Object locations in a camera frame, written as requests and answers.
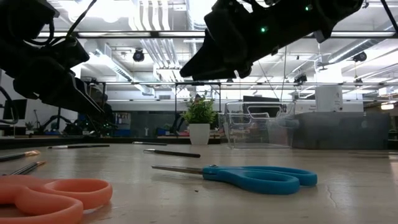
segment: ceiling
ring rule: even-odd
[[[55,20],[55,27],[57,31],[65,31],[73,23],[73,5],[76,5],[75,1],[72,0],[49,0],[49,2],[60,11],[60,18]],[[153,1],[140,0],[139,3],[139,13],[134,10],[133,1],[130,0],[98,0],[99,7],[95,12],[89,13],[88,16],[79,24],[77,27],[78,32],[84,31],[132,31],[132,26],[129,25],[131,17],[135,15],[144,21],[145,17],[149,19],[150,29],[156,30],[156,25],[153,23],[152,19],[152,5]],[[164,1],[157,1],[160,6]],[[168,10],[168,23],[171,30],[189,30],[190,20],[188,17],[189,12],[187,11],[187,6],[185,5],[185,0],[173,0],[167,2],[169,5]],[[392,14],[398,17],[398,1],[387,1],[391,7]],[[144,13],[145,5],[149,5],[149,13]],[[206,14],[208,9],[206,4],[202,8],[195,8],[195,15],[200,16]],[[162,9],[158,10],[160,20],[162,18]],[[389,18],[381,7],[379,1],[369,1],[369,7],[366,9],[361,9],[357,13],[349,16],[345,20],[341,21],[335,27],[335,31],[348,30],[348,31],[382,31],[386,27],[390,26]],[[143,41],[139,39],[98,39],[89,40],[90,43],[95,42],[96,46],[102,46],[107,44],[112,49],[113,60],[119,62],[123,69],[127,70],[135,80],[140,82],[159,82],[154,76],[154,61],[151,59],[147,49],[143,46]],[[166,49],[162,46],[162,43],[158,41],[160,49],[166,58]],[[192,46],[189,43],[191,40],[187,39],[173,39],[173,48],[177,54],[179,64],[183,65],[192,56]],[[356,39],[329,39],[324,43],[318,45],[314,39],[301,39],[293,44],[290,44],[286,48],[280,49],[279,53],[274,56],[266,56],[260,59],[258,62],[254,63],[252,68],[251,76],[245,78],[244,80],[237,79],[235,83],[239,82],[264,82],[264,76],[271,79],[271,82],[281,82],[283,80],[284,74],[288,75],[289,78],[293,79],[294,76],[298,75],[299,72],[297,68],[303,63],[307,62],[309,66],[306,67],[305,72],[308,76],[309,81],[314,80],[314,62],[313,60],[317,55],[328,55],[333,54],[340,49],[346,47],[347,45],[357,41]],[[352,82],[354,76],[371,74],[376,71],[382,71],[386,67],[395,64],[395,58],[398,56],[398,52],[395,51],[398,46],[398,40],[389,39],[375,45],[369,49],[365,50],[368,55],[368,59],[365,62],[359,62],[356,64],[356,69],[352,61],[342,61],[338,64],[341,68],[343,81]],[[86,50],[94,51],[95,49],[86,47]],[[143,62],[135,62],[132,59],[132,55],[135,49],[144,49],[145,60]],[[395,69],[390,69],[386,73],[373,76],[368,78],[366,82],[382,82],[387,78],[394,78],[396,75]],[[90,60],[83,65],[82,76],[96,77],[100,81],[106,82],[120,82],[123,81],[118,78],[117,74],[109,68],[104,63],[98,60]],[[240,88],[239,86],[232,86],[230,88]]]

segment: ceiling light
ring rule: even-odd
[[[394,105],[381,105],[382,110],[392,110],[394,109]]]

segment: table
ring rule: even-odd
[[[202,157],[142,153],[147,148],[195,152]],[[111,204],[86,211],[82,223],[363,224],[396,223],[398,220],[397,156],[351,154],[349,151],[231,150],[224,145],[115,144],[97,149],[35,149],[42,154],[0,163],[0,172],[10,173],[30,162],[46,160],[48,164],[32,175],[90,177],[112,183]],[[17,151],[24,150],[0,151],[0,155]],[[302,188],[294,195],[261,195],[203,180],[198,175],[154,170],[150,168],[152,164],[289,166],[317,172],[319,183],[317,187]],[[18,215],[14,208],[0,208],[0,216],[13,215]]]

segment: white pot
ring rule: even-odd
[[[203,146],[209,143],[210,124],[189,124],[189,139],[195,146]]]

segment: orange scissors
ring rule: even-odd
[[[76,224],[86,209],[107,204],[110,183],[98,179],[39,179],[28,175],[0,177],[0,205],[14,204],[31,217],[0,218],[1,224]]]

